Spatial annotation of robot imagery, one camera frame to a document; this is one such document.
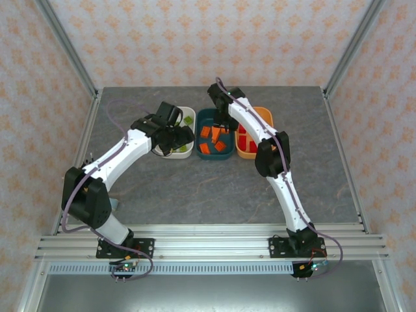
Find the wallpaper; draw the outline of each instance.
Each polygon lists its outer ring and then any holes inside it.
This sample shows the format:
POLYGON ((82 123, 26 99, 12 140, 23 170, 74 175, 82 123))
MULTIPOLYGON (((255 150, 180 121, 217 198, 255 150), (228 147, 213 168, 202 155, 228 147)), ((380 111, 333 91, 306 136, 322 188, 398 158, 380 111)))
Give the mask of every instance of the wallpaper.
POLYGON ((0 311, 16 311, 57 217, 90 103, 33 0, 0 2, 0 311))
POLYGON ((416 2, 386 2, 331 98, 371 229, 416 307, 416 2))
POLYGON ((52 0, 98 88, 325 86, 371 0, 52 0))

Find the white bowl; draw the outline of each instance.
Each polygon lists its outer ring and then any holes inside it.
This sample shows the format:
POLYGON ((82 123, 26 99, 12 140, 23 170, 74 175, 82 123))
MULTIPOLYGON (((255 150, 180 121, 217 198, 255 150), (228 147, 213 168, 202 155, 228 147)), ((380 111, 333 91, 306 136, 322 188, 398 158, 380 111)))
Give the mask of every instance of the white bowl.
MULTIPOLYGON (((183 117, 184 118, 186 116, 190 116, 192 118, 193 121, 189 125, 189 127, 192 129, 192 132, 195 134, 195 122, 196 122, 195 121, 195 118, 196 118, 195 110, 193 110, 190 107, 184 107, 184 106, 178 106, 178 108, 182 110, 183 117)), ((179 125, 180 126, 183 126, 183 125, 186 125, 186 124, 185 124, 185 122, 182 121, 179 125)), ((185 158, 188 158, 190 156, 190 154, 192 153, 192 149, 193 148, 194 148, 194 143, 191 142, 191 143, 188 143, 187 144, 187 151, 186 152, 180 153, 180 152, 175 152, 174 151, 171 155, 169 155, 169 156, 162 156, 162 157, 163 158, 166 158, 166 159, 185 159, 185 158)), ((161 149, 158 146, 156 146, 155 151, 158 154, 162 154, 162 151, 161 151, 161 149)))

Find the metal base plate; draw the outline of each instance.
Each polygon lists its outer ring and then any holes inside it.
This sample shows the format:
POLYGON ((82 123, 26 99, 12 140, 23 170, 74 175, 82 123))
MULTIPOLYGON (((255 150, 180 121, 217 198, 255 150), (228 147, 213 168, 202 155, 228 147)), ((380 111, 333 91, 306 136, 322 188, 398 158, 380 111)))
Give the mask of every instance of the metal base plate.
MULTIPOLYGON (((324 239, 318 237, 314 244, 310 248, 305 249, 302 252, 295 253, 294 250, 289 246, 288 237, 271 237, 268 239, 268 251, 270 253, 270 258, 310 258, 312 256, 313 250, 325 250, 324 239)), ((324 254, 317 252, 313 257, 325 257, 324 254)))
MULTIPOLYGON (((153 258, 155 249, 155 239, 133 239, 133 249, 144 252, 153 258)), ((121 250, 113 245, 108 244, 104 240, 98 240, 97 259, 121 259, 131 254, 125 250, 121 250)))

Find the red object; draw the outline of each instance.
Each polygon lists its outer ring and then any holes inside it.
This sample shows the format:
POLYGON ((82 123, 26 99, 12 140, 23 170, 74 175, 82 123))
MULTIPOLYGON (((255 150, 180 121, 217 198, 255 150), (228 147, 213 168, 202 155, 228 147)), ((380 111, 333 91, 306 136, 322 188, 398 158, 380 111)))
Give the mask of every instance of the red object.
POLYGON ((239 133, 242 133, 242 134, 246 133, 246 130, 245 128, 242 127, 242 125, 239 125, 239 133))
POLYGON ((247 149, 247 140, 245 135, 239 136, 239 148, 242 151, 246 151, 247 149))
POLYGON ((216 144, 218 142, 218 139, 220 138, 221 128, 212 127, 212 130, 213 130, 213 143, 216 144))
POLYGON ((209 138, 209 133, 211 132, 211 128, 207 126, 202 127, 201 137, 202 138, 209 138))
POLYGON ((254 141, 250 141, 250 153, 257 153, 257 145, 254 141))
POLYGON ((218 141, 214 147, 217 151, 224 151, 227 146, 224 142, 218 141))
POLYGON ((201 149, 201 153, 203 154, 211 154, 207 143, 200 144, 200 149, 201 149))

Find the orange block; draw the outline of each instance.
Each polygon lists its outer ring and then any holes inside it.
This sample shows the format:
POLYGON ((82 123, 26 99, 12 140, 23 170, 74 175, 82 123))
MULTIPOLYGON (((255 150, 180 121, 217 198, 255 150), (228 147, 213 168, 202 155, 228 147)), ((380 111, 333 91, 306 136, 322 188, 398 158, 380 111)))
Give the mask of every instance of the orange block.
POLYGON ((216 144, 218 142, 218 139, 220 138, 221 128, 213 126, 212 130, 213 130, 213 143, 216 144))
POLYGON ((227 146, 224 142, 218 141, 214 147, 217 151, 224 151, 227 146))
POLYGON ((200 144, 200 149, 203 154, 211 154, 211 152, 209 151, 208 143, 200 144))
POLYGON ((209 138, 209 133, 211 132, 211 128, 207 126, 202 127, 201 137, 202 138, 209 138))

